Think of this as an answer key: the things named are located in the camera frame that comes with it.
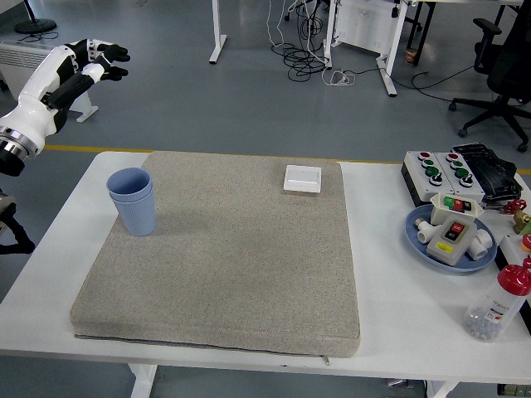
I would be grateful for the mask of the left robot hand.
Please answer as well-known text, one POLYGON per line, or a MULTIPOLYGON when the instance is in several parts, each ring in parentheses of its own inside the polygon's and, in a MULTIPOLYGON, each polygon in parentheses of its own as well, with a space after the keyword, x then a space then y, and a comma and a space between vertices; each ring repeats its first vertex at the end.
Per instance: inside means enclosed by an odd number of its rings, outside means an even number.
POLYGON ((55 47, 22 88, 15 109, 1 117, 1 135, 37 154, 46 137, 62 129, 73 102, 103 80, 125 77, 128 71, 116 63, 129 60, 126 48, 96 39, 55 47))

